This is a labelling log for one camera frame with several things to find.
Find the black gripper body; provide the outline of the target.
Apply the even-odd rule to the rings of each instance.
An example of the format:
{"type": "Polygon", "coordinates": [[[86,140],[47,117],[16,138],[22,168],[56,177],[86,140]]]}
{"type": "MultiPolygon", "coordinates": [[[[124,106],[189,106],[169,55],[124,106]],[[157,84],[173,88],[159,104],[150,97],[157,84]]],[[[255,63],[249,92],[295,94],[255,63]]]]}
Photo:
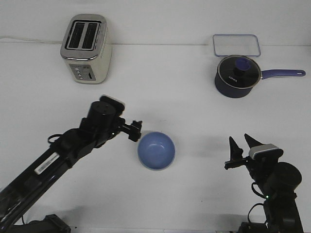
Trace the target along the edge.
{"type": "Polygon", "coordinates": [[[91,140],[95,141],[94,148],[99,148],[110,139],[119,116],[111,104],[95,101],[91,104],[87,117],[81,120],[79,129],[90,134],[91,140]]]}
{"type": "Polygon", "coordinates": [[[267,180],[268,176],[272,173],[274,166],[277,164],[281,155],[267,156],[259,160],[253,160],[250,156],[239,158],[230,158],[225,162],[225,169],[236,168],[239,166],[246,166],[251,178],[256,183],[263,183],[267,180]]]}

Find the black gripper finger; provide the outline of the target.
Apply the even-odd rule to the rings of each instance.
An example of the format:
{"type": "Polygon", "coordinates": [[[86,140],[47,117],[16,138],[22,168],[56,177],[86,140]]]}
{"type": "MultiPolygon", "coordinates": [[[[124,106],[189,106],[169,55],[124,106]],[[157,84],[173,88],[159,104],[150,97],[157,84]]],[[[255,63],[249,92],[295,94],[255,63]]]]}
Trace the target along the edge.
{"type": "Polygon", "coordinates": [[[246,133],[244,134],[244,138],[250,149],[253,147],[261,146],[261,143],[259,141],[257,141],[256,139],[254,139],[253,137],[251,137],[246,133]]]}
{"type": "Polygon", "coordinates": [[[140,130],[129,130],[128,131],[128,139],[131,141],[137,142],[141,138],[141,131],[140,130]]]}
{"type": "Polygon", "coordinates": [[[131,126],[135,132],[140,132],[142,128],[142,121],[135,121],[133,120],[131,126]]]}
{"type": "Polygon", "coordinates": [[[239,148],[239,146],[231,136],[229,137],[229,146],[230,146],[230,160],[235,161],[242,159],[243,149],[239,148]]]}

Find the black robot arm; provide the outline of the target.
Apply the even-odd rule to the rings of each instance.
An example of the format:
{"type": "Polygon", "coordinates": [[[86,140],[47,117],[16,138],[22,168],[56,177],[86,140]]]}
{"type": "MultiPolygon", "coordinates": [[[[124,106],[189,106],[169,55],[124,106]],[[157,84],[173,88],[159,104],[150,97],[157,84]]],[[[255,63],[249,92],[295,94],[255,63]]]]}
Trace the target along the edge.
{"type": "Polygon", "coordinates": [[[134,142],[141,136],[141,121],[130,125],[121,117],[124,105],[93,102],[78,128],[60,134],[50,147],[0,192],[0,231],[8,231],[25,212],[80,159],[120,132],[134,142]]]}
{"type": "Polygon", "coordinates": [[[303,227],[295,203],[295,189],[302,181],[300,171],[292,164],[280,162],[284,151],[273,145],[263,144],[248,134],[244,138],[250,148],[248,156],[243,157],[241,149],[229,137],[230,160],[225,169],[245,166],[253,179],[252,191],[264,201],[260,204],[265,213],[264,223],[251,220],[242,222],[240,233],[301,233],[303,227]]]}

